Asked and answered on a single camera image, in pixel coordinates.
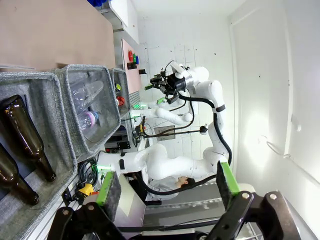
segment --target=brown table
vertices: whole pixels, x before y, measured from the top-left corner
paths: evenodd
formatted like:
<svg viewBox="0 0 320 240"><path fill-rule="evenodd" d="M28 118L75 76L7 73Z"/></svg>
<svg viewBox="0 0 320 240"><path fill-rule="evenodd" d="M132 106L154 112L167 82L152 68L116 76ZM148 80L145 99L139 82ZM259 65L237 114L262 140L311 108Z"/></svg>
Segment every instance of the brown table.
<svg viewBox="0 0 320 240"><path fill-rule="evenodd" d="M0 65L57 64L114 68L110 22L86 0L0 0Z"/></svg>

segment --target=black strap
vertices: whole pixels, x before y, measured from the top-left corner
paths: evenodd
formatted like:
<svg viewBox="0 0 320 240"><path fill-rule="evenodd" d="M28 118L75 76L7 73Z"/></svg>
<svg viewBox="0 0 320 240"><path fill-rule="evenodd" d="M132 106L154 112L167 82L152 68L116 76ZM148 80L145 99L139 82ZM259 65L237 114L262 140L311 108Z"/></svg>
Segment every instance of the black strap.
<svg viewBox="0 0 320 240"><path fill-rule="evenodd" d="M124 170L125 169L125 161L123 159L120 159L119 161L119 166L120 166L120 169L121 170Z"/></svg>
<svg viewBox="0 0 320 240"><path fill-rule="evenodd" d="M215 110L216 110L217 113L219 113L219 112L222 112L225 109L226 109L226 106L223 104L222 106L217 107Z"/></svg>

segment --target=white ceiling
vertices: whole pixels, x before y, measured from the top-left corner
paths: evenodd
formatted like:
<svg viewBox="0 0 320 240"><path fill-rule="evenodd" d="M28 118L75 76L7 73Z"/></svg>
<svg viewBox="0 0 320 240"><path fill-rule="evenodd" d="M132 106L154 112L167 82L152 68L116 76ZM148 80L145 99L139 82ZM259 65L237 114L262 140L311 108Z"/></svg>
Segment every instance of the white ceiling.
<svg viewBox="0 0 320 240"><path fill-rule="evenodd" d="M141 17L152 15L230 15L246 0L132 0Z"/></svg>

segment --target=gray fabric bin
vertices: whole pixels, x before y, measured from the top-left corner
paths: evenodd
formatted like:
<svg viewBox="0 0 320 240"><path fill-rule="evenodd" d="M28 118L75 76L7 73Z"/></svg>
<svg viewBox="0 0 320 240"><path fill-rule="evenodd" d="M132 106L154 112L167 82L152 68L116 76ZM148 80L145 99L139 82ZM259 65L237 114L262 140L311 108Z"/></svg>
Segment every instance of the gray fabric bin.
<svg viewBox="0 0 320 240"><path fill-rule="evenodd" d="M124 97L124 105L118 106L120 117L123 118L131 109L126 71L119 68L113 68L109 71L113 84L120 84L121 86L121 91L115 94Z"/></svg>
<svg viewBox="0 0 320 240"><path fill-rule="evenodd" d="M62 69L54 69L52 71L60 80L63 105L75 155L88 155L89 157L105 144L121 123L115 87L109 70L99 65L70 64ZM98 113L98 122L84 134L78 122L70 84L89 79L88 76L90 76L90 81L93 82L101 80L103 89L90 106L90 110Z"/></svg>
<svg viewBox="0 0 320 240"><path fill-rule="evenodd" d="M53 182L47 182L38 170L24 179L39 195L39 203L30 206L14 193L8 193L0 201L0 239L24 239L58 200L77 174L77 160L72 148L59 79L48 72L0 73L0 100L20 95L26 103L30 117L42 138L44 152L56 173ZM1 143L18 161L17 146L10 147L3 136L5 126L1 124Z"/></svg>

